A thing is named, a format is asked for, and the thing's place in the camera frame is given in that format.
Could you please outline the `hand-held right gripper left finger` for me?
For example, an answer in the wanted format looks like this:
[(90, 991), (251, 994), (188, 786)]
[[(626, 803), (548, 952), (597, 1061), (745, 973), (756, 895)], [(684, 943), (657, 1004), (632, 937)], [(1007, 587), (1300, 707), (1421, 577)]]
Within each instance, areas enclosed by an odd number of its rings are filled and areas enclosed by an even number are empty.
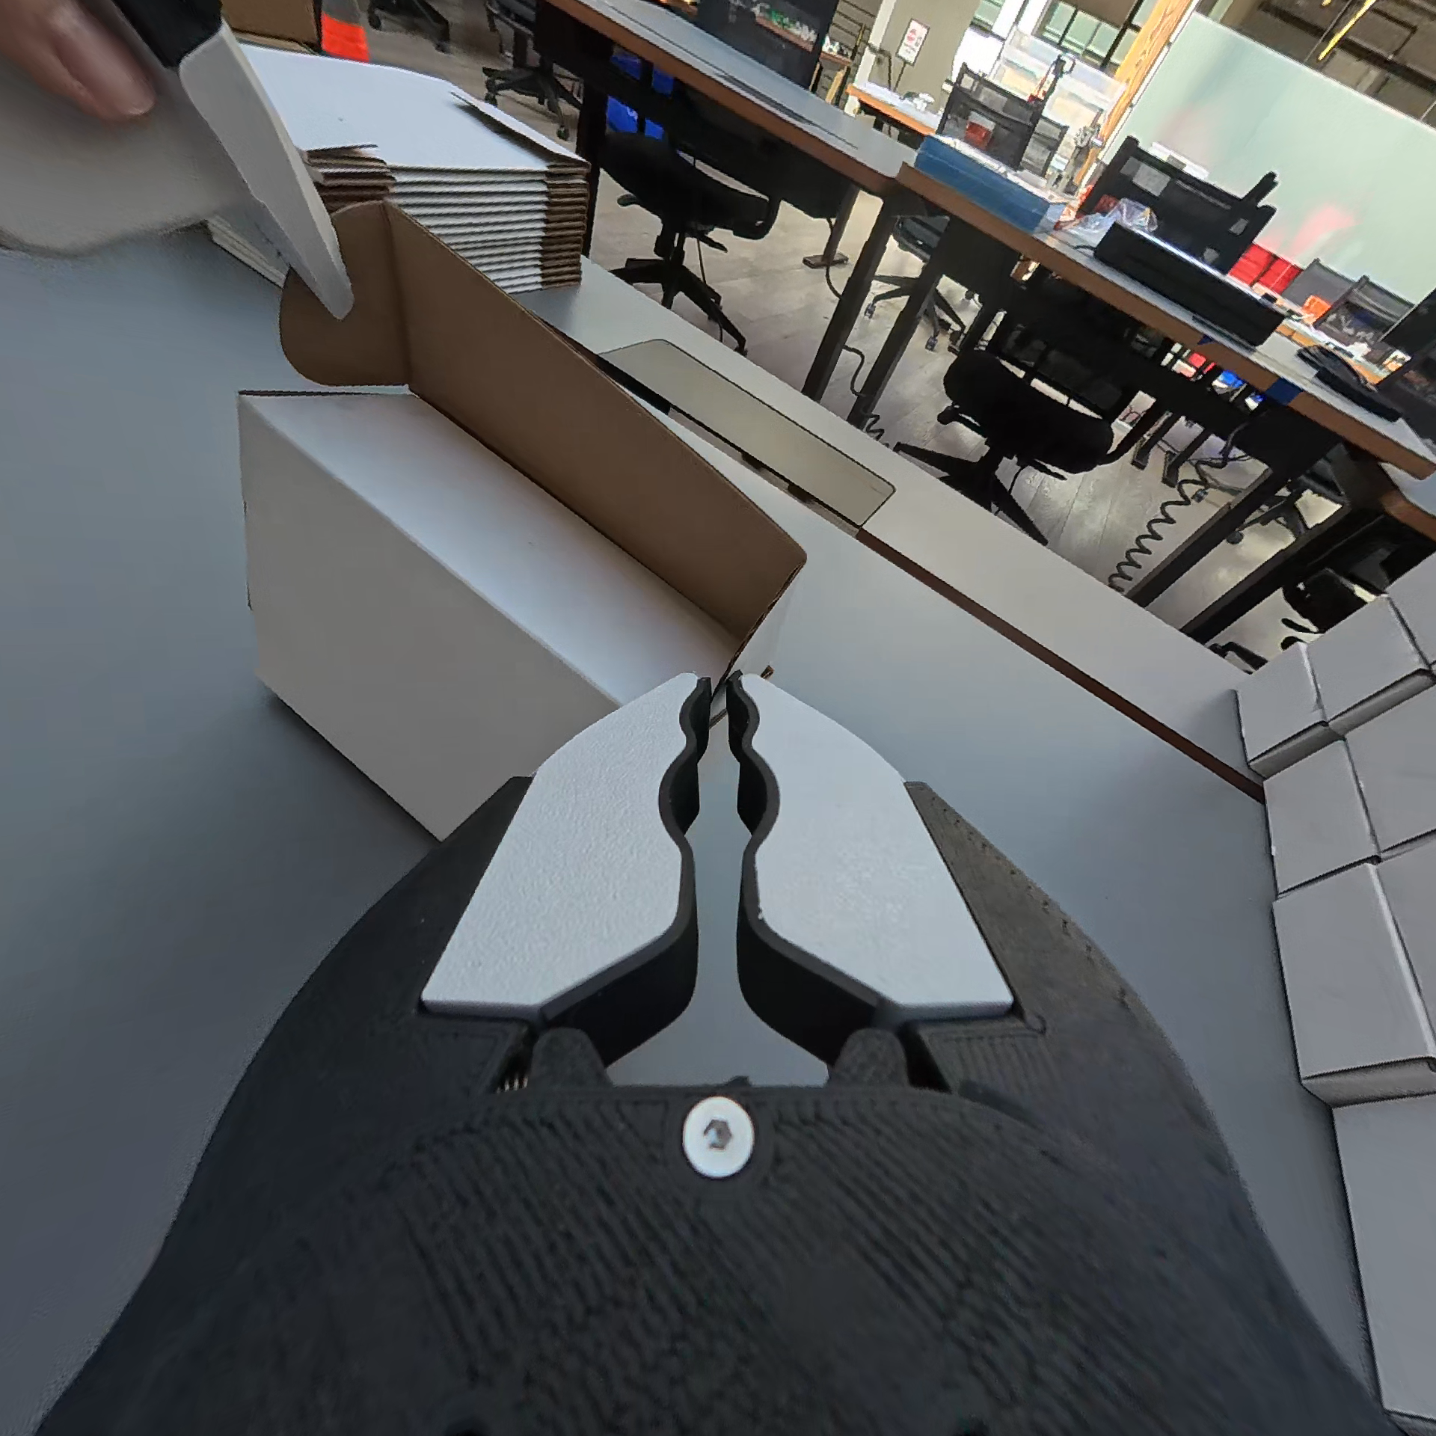
[(697, 985), (697, 769), (712, 682), (678, 675), (530, 778), (419, 1002), (431, 1016), (582, 1033), (609, 1067)]

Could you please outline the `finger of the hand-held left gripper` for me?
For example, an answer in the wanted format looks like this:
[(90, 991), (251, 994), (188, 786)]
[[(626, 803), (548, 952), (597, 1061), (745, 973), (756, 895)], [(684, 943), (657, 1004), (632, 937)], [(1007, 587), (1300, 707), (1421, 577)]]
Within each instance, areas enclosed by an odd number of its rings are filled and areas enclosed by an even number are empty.
[(352, 286), (329, 213), (224, 22), (186, 52), (176, 79), (236, 169), (257, 221), (266, 221), (274, 246), (326, 311), (347, 319)]

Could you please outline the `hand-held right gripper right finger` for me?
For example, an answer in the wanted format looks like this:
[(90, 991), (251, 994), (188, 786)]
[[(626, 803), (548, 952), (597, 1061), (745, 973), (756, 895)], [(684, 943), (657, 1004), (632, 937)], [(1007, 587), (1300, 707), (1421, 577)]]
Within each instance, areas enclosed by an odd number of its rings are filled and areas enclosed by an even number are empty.
[(900, 770), (775, 682), (728, 680), (749, 834), (735, 962), (749, 1010), (835, 1071), (888, 1035), (915, 1088), (952, 1088), (923, 1033), (1007, 1019), (1015, 994)]

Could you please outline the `white cardboard box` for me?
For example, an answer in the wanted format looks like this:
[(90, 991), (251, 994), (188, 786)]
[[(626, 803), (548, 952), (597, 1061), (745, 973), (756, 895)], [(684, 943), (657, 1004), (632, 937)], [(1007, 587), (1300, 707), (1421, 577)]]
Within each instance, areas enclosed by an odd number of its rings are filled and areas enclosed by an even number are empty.
[(260, 682), (435, 839), (680, 675), (722, 682), (806, 554), (743, 487), (396, 206), (299, 276), (312, 384), (237, 397)]

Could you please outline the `person's left hand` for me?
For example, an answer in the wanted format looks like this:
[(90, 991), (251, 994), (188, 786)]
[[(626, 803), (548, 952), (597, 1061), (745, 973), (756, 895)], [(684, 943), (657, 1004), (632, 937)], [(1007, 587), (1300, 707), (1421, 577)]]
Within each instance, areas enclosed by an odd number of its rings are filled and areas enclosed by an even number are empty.
[(2, 54), (50, 96), (103, 123), (153, 112), (144, 66), (79, 3), (2, 3)]

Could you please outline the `brown cardboard carton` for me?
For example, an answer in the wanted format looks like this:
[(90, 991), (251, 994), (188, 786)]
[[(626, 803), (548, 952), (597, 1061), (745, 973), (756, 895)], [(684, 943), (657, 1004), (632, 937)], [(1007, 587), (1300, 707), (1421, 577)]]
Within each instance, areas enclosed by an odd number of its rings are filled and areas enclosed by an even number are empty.
[(236, 35), (260, 45), (322, 49), (318, 3), (222, 3), (222, 18)]

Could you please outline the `stack of flat cardboard sheets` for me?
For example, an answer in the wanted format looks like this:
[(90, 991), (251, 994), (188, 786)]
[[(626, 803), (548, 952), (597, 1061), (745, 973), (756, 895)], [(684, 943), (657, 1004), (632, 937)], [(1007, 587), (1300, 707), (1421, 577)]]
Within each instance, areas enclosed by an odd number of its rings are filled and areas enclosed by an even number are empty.
[(584, 160), (444, 79), (241, 51), (329, 213), (389, 202), (513, 298), (580, 284)]

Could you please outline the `black office chair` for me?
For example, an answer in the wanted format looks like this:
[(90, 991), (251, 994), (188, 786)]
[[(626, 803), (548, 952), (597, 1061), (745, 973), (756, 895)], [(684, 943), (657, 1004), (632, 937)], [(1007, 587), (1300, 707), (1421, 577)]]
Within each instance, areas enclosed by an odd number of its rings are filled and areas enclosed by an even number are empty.
[(620, 206), (643, 209), (661, 227), (653, 259), (628, 259), (613, 276), (628, 286), (655, 286), (664, 309), (674, 307), (674, 298), (687, 298), (745, 355), (747, 340), (728, 319), (718, 290), (707, 282), (703, 269), (687, 269), (687, 244), (726, 250), (712, 238), (714, 232), (760, 242), (772, 232), (781, 202), (733, 188), (703, 171), (666, 139), (638, 131), (607, 133), (601, 171), (620, 186)]
[(507, 28), (511, 41), (509, 66), (483, 72), (486, 104), (496, 106), (507, 95), (530, 98), (555, 119), (557, 141), (569, 141), (563, 108), (580, 110), (580, 98), (559, 83), (551, 64), (536, 51), (536, 3), (484, 3), (484, 12), (494, 31)]
[(1384, 592), (1333, 569), (1321, 569), (1285, 585), (1206, 648), (1243, 673), (1254, 673), (1283, 652), (1315, 642)]
[(1122, 386), (1135, 324), (1059, 278), (1036, 280), (1015, 301), (992, 342), (957, 355), (944, 376), (938, 422), (977, 433), (982, 455), (957, 458), (910, 443), (894, 451), (1045, 546), (1000, 470), (1013, 462), (1017, 472), (1086, 476), (1122, 458), (1114, 420), (1135, 395)]

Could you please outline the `long grey desk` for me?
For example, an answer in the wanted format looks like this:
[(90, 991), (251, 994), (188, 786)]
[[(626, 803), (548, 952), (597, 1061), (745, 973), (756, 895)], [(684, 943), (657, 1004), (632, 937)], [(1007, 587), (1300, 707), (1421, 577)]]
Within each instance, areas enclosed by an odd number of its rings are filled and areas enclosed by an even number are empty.
[(661, 5), (540, 3), (534, 45), (584, 85), (576, 148), (594, 173), (607, 102), (620, 100), (672, 141), (697, 141), (701, 154), (728, 160), (745, 148), (779, 202), (812, 219), (843, 225), (862, 192), (881, 200), (800, 389), (823, 401), (894, 227), (921, 209), (900, 186), (910, 150)]
[(1065, 240), (1024, 232), (911, 165), (902, 165), (896, 185), (906, 200), (921, 200), (944, 211), (955, 223), (967, 225), (1017, 252), (1022, 259), (1065, 278), (1088, 296), (1103, 299), (1139, 324), (1160, 332), (1181, 349), (1201, 353), (1220, 370), (1237, 374), (1264, 399), (1256, 418), (1277, 428), (1273, 449), (1262, 458), (1266, 476), (1241, 499), (1229, 502), (1225, 510), (1218, 510), (1178, 548), (1172, 548), (1158, 566), (1147, 569), (1130, 589), (1130, 602), (1137, 606), (1157, 602), (1201, 560), (1225, 545), (1247, 518), (1252, 518), (1285, 485), (1300, 479), (1336, 447), (1344, 451), (1335, 460), (1344, 499), (1338, 514), (1208, 604), (1181, 627), (1183, 635), (1197, 642), (1222, 636), (1266, 598), (1277, 594), (1283, 585), (1294, 583), (1300, 562), (1325, 562), (1333, 548), (1348, 537), (1367, 531), (1377, 520), (1398, 522), (1425, 543), (1432, 543), (1432, 514), (1413, 504), (1388, 474), (1388, 468), (1394, 468), (1411, 479), (1430, 481), (1432, 451), (1409, 424), (1377, 418), (1323, 386), (1315, 372), (1300, 361), (1294, 343), (1275, 336), (1262, 347), (1252, 349), (1134, 278), (1074, 250)]

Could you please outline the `stack of assembled white boxes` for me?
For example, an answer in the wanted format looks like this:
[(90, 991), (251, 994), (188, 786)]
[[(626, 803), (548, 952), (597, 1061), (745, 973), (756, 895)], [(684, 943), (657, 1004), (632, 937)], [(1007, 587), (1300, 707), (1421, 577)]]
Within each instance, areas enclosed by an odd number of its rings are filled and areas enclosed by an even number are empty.
[(1434, 1429), (1434, 560), (1237, 688), (1302, 1086), (1333, 1111), (1381, 1404)]

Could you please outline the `black computer monitor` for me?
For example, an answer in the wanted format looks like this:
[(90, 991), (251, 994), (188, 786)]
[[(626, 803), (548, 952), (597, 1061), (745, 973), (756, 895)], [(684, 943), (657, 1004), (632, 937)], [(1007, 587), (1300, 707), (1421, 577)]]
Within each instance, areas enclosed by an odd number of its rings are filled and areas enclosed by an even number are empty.
[(697, 26), (779, 77), (812, 89), (837, 3), (697, 3)]

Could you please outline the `black equipment case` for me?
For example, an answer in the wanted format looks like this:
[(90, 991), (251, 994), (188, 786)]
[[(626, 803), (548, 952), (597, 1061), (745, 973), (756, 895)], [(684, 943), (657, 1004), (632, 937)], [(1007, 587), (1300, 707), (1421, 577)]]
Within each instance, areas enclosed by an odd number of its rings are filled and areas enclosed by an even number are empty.
[(1204, 334), (1262, 347), (1283, 326), (1271, 301), (1153, 232), (1112, 223), (1093, 248), (1093, 259), (1199, 317)]

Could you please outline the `black keyboard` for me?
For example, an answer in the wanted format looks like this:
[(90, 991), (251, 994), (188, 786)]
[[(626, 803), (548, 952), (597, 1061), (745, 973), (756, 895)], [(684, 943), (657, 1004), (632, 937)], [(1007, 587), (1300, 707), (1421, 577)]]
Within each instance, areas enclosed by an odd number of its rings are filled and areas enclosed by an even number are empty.
[(1333, 349), (1321, 345), (1298, 349), (1302, 365), (1310, 366), (1319, 384), (1356, 405), (1359, 410), (1382, 420), (1398, 422), (1402, 412), (1384, 399), (1377, 386), (1354, 368), (1354, 365)]

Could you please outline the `frosted glass partition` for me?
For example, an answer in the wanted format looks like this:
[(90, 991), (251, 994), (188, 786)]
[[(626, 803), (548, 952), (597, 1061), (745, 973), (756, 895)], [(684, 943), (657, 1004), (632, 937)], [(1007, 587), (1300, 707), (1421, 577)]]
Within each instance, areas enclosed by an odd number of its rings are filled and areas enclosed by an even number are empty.
[(1434, 131), (1197, 16), (1181, 28), (1112, 146), (1137, 139), (1233, 194), (1279, 177), (1260, 244), (1407, 301), (1434, 286)]

